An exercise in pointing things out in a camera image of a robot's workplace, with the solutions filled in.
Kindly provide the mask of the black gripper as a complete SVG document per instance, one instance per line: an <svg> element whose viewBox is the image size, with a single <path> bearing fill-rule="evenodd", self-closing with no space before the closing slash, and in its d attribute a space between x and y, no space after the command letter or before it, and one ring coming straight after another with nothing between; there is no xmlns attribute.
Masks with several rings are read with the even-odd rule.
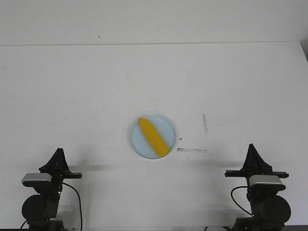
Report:
<svg viewBox="0 0 308 231"><path fill-rule="evenodd" d="M272 172L272 166L267 164L261 156L258 154L255 146L251 143L248 146L248 151L246 155L245 162L240 170L226 170L224 173L225 177L232 178L245 178L247 182L247 187L251 191L262 191L262 192L280 192L286 189L284 184L282 185L262 185L257 184L253 187L249 186L248 179L252 175L275 175L281 179L286 179L289 177L289 174L286 172L272 172L272 173L251 173L251 172Z"/></svg>
<svg viewBox="0 0 308 231"><path fill-rule="evenodd" d="M71 172L68 168L63 148L57 148L51 159L39 168L40 173L53 174L51 195L60 195L65 179L81 179L81 172Z"/></svg>

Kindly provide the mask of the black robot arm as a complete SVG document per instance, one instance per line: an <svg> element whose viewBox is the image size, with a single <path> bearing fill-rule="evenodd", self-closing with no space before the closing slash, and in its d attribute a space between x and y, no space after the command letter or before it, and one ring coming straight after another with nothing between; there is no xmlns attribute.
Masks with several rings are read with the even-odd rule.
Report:
<svg viewBox="0 0 308 231"><path fill-rule="evenodd" d="M29 225L29 231L65 231L64 223L56 220L65 179L81 179L82 173L71 172L65 159L63 148L57 148L51 159L38 173L26 173L22 185L33 188L35 195L30 196L22 205L22 216Z"/></svg>
<svg viewBox="0 0 308 231"><path fill-rule="evenodd" d="M273 171L251 143L244 164L240 170L226 170L225 177L246 179L246 186L238 186L231 190L231 199L245 213L246 218L237 218L232 231L281 231L291 217L289 203L278 192L286 186L281 179L289 177L287 172ZM247 189L246 198L250 203L251 212L236 202L233 193L237 189Z"/></svg>

